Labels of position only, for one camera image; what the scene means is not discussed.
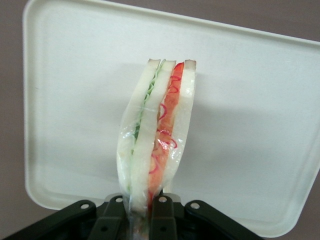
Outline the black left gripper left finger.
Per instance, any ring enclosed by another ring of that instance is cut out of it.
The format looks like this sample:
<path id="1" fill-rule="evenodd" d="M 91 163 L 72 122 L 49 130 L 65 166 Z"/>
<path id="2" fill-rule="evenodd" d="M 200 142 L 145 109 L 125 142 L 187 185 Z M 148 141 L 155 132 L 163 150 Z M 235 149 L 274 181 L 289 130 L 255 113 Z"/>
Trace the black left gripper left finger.
<path id="1" fill-rule="evenodd" d="M 96 206 L 77 201 L 9 236 L 6 240 L 122 240 L 126 212 L 120 195 Z"/>

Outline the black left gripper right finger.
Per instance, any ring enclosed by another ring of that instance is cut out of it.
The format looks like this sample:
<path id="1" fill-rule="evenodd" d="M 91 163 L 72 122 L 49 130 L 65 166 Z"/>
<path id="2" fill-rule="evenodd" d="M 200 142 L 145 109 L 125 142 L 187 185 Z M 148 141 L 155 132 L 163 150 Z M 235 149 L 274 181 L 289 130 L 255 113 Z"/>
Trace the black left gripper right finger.
<path id="1" fill-rule="evenodd" d="M 182 205 L 168 195 L 152 203 L 150 240 L 261 240 L 262 237 L 201 200 Z"/>

